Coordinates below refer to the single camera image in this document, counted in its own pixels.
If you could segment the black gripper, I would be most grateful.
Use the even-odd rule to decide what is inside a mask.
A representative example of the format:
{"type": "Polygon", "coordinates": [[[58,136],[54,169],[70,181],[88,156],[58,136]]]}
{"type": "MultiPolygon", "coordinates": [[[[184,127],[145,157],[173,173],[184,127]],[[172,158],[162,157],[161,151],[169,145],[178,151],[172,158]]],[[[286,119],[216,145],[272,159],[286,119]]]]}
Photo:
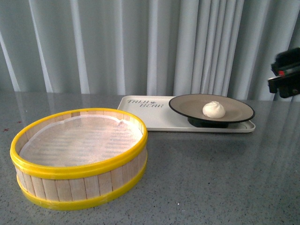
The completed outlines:
{"type": "Polygon", "coordinates": [[[300,93],[300,49],[298,47],[276,55],[271,64],[274,77],[268,79],[269,92],[289,98],[300,93]]]}

